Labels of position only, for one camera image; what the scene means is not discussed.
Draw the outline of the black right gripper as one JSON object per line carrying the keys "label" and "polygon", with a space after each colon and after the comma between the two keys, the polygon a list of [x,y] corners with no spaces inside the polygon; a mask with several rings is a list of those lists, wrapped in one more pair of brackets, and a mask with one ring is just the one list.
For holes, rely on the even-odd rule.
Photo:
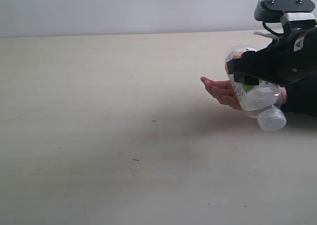
{"label": "black right gripper", "polygon": [[270,44],[260,53],[243,52],[227,62],[227,71],[233,81],[259,85],[267,80],[288,85],[317,75],[317,29],[294,34],[286,42]]}

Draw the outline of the black sleeved forearm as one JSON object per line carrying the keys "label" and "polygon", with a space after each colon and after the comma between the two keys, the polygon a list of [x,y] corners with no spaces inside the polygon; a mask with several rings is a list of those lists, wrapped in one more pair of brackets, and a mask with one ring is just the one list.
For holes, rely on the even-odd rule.
{"label": "black sleeved forearm", "polygon": [[307,77],[304,80],[287,85],[282,104],[284,113],[299,113],[317,116],[317,79]]}

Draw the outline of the person's open bare hand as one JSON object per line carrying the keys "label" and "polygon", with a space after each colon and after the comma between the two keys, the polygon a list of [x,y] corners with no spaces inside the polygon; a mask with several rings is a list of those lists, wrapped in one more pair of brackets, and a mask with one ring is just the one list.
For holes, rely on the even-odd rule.
{"label": "person's open bare hand", "polygon": [[229,106],[235,110],[242,110],[234,88],[229,80],[213,81],[206,77],[200,78],[206,91],[214,97],[220,104]]}

